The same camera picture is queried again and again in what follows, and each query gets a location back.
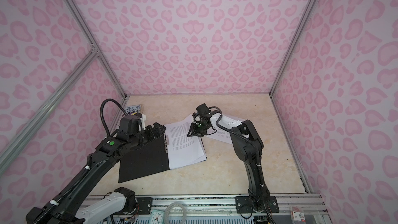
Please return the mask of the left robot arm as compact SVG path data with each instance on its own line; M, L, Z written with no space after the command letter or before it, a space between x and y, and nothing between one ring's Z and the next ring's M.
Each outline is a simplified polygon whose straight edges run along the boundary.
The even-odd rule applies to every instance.
M86 165L52 200L26 215L28 224L82 224L84 219L76 214L93 188L124 155L136 151L158 138L164 138L166 127L154 123L145 130L122 132L116 129L103 139L87 157Z

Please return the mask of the grey and black file folder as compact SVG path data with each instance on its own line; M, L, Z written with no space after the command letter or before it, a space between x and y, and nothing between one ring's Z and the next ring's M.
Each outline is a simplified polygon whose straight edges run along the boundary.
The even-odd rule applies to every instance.
M118 182L124 183L206 160L201 139L186 135L172 138L169 134L126 154L120 161Z

